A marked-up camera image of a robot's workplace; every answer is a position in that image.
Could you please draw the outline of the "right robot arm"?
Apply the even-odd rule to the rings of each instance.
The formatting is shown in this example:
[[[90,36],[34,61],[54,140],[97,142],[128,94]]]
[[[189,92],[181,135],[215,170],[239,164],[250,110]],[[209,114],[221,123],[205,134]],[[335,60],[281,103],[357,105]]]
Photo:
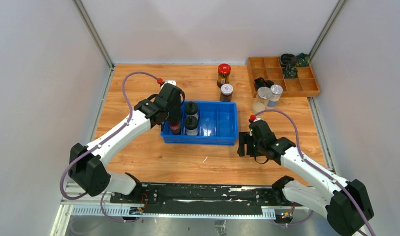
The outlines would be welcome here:
[[[351,236],[374,217],[365,185],[349,181],[322,167],[306,156],[298,143],[286,137],[277,138],[269,125],[255,119],[249,131],[239,132],[239,156],[265,156],[298,174],[311,184],[307,187],[292,177],[284,176],[273,185],[272,198],[278,205],[298,203],[325,217],[341,236]]]

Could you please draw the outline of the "blue plastic divided bin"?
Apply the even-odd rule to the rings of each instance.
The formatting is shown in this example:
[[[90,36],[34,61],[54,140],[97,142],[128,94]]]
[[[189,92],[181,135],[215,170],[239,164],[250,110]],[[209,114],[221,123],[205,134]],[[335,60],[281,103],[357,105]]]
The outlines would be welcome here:
[[[233,146],[238,138],[238,107],[234,102],[194,101],[198,106],[198,134],[186,134],[184,121],[187,117],[185,101],[181,107],[181,131],[171,132],[165,122],[160,135],[165,143]]]

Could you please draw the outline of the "red lid sauce jar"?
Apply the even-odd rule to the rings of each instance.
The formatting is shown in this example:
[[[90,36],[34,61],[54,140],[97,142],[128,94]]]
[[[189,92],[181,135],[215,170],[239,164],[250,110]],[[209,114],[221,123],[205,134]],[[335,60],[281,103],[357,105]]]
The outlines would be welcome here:
[[[223,84],[228,84],[231,73],[231,66],[226,63],[222,63],[217,67],[217,86],[220,88]]]

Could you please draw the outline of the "white lid sauce jar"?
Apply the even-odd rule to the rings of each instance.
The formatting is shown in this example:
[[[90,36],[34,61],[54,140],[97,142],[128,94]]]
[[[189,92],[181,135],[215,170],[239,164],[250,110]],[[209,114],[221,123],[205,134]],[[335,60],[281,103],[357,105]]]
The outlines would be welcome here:
[[[231,102],[234,88],[231,84],[223,84],[220,87],[220,101]]]

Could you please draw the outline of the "black cap spice shaker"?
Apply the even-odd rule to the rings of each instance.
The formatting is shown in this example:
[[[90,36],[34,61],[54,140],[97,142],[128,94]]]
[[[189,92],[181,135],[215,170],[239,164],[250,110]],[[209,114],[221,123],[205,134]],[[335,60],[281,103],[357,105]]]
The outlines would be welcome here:
[[[185,134],[189,136],[198,135],[198,118],[195,116],[188,116],[184,120]]]
[[[187,117],[193,116],[195,118],[199,118],[199,109],[197,103],[193,101],[187,102],[185,105],[185,114]]]

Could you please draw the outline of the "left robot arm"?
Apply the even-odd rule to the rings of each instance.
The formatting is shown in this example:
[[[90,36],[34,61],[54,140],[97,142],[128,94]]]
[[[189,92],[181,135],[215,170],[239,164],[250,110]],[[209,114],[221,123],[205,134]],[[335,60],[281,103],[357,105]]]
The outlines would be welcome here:
[[[182,106],[185,94],[175,80],[167,80],[158,94],[140,101],[131,114],[103,136],[70,150],[70,168],[66,174],[84,193],[94,197],[103,192],[121,193],[130,203],[142,197],[140,181],[129,173],[106,170],[112,159],[139,135],[165,122]]]

